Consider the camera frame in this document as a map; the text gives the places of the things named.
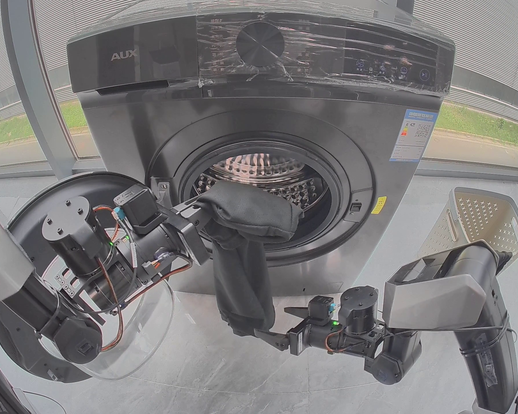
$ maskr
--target energy label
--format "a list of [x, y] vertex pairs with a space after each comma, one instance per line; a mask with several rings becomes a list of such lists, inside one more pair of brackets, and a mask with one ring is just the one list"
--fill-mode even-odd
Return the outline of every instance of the energy label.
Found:
[[407, 109], [389, 160], [419, 162], [436, 119], [435, 112]]

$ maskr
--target aux logo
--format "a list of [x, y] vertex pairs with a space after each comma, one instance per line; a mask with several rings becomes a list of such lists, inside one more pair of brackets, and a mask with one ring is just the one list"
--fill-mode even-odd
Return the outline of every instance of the aux logo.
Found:
[[119, 52], [119, 53], [116, 52], [111, 56], [111, 61], [123, 60], [123, 59], [127, 59], [129, 57], [136, 57], [136, 49], [133, 51], [124, 51], [124, 52]]

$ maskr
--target plastic wrap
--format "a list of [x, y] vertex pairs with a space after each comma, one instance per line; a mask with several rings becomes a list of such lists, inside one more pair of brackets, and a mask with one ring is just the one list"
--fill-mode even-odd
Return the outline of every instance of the plastic wrap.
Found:
[[[453, 42], [380, 0], [143, 0], [90, 31], [179, 17], [195, 20], [202, 88], [266, 79], [449, 93]], [[283, 36], [283, 52], [264, 66], [237, 49], [242, 29], [257, 21]]]
[[[313, 8], [304, 8], [306, 2], [271, 4], [279, 7], [197, 16], [201, 87], [234, 81], [235, 76], [245, 76], [247, 82], [261, 76], [271, 81], [374, 86], [440, 96], [449, 92], [451, 69], [444, 68], [446, 60], [452, 63], [454, 52], [412, 26], [400, 25], [396, 30], [391, 23], [376, 20], [369, 9], [332, 5], [335, 17], [325, 13], [326, 7], [310, 15]], [[287, 7], [293, 11], [281, 12]], [[267, 66], [246, 62], [235, 47], [242, 29], [257, 21], [275, 26], [284, 39], [282, 55]]]

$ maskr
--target qr code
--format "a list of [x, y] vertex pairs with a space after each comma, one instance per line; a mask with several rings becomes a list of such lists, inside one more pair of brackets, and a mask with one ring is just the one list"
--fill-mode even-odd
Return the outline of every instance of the qr code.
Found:
[[415, 138], [428, 138], [431, 132], [431, 124], [419, 124], [416, 128]]

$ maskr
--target road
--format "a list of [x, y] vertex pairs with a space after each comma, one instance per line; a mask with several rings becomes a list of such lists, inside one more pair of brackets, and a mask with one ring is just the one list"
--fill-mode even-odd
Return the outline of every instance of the road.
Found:
[[[89, 133], [73, 135], [73, 143], [80, 156], [98, 154], [94, 141]], [[0, 147], [0, 166], [21, 164], [26, 162], [44, 161], [46, 157], [36, 139], [16, 142]]]
[[518, 147], [498, 144], [490, 139], [434, 130], [424, 158], [480, 162], [518, 167]]
[[[92, 156], [98, 153], [89, 133], [73, 135], [73, 141], [81, 156]], [[434, 131], [424, 157], [518, 167], [517, 147], [444, 130]], [[0, 147], [0, 166], [44, 159], [44, 154], [36, 140]]]

